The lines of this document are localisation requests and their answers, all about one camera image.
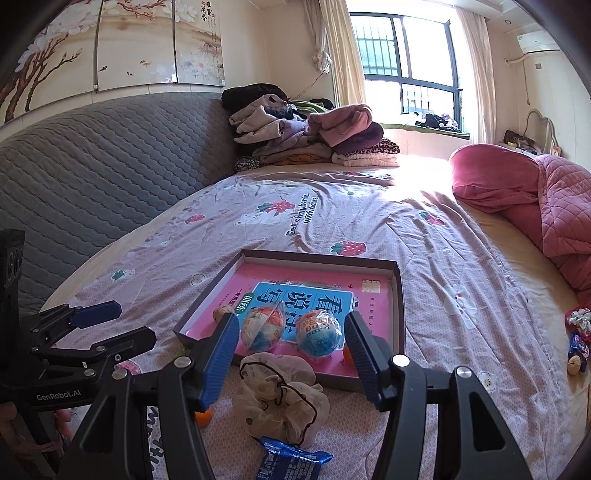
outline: screw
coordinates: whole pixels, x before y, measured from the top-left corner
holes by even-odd
[[[127,377],[127,370],[125,368],[115,368],[111,376],[115,380],[123,380],[125,377]]]
[[[188,356],[179,356],[174,360],[174,366],[177,368],[185,368],[191,365],[191,359]]]
[[[456,373],[458,377],[462,378],[470,378],[472,376],[472,371],[468,367],[457,367]]]
[[[397,367],[407,367],[410,364],[410,360],[406,355],[394,355],[392,357],[392,362]]]

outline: air conditioner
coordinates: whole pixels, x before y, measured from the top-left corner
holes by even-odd
[[[523,53],[560,50],[554,39],[544,30],[519,35],[517,41]]]

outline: blue snack package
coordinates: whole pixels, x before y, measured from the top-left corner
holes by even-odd
[[[575,355],[581,359],[581,372],[585,372],[589,361],[589,347],[579,335],[573,333],[570,339],[569,359]]]
[[[333,457],[326,452],[305,452],[268,437],[261,437],[259,442],[267,452],[256,480],[316,480],[322,464]]]

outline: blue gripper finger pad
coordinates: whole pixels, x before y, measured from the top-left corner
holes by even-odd
[[[230,313],[225,314],[210,338],[210,342],[215,344],[209,350],[209,359],[203,368],[203,391],[199,398],[202,411],[206,411],[222,392],[239,334],[238,318]]]
[[[345,341],[353,357],[366,398],[378,409],[384,402],[384,388],[389,385],[388,358],[369,332],[359,312],[345,317]]]
[[[72,317],[71,324],[78,328],[92,327],[109,320],[118,319],[121,312],[121,305],[116,301],[106,301],[78,310]]]

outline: gray quilted headboard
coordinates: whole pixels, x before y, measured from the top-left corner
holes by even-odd
[[[228,114],[214,93],[87,105],[0,143],[0,228],[26,231],[23,314],[92,255],[230,176]]]

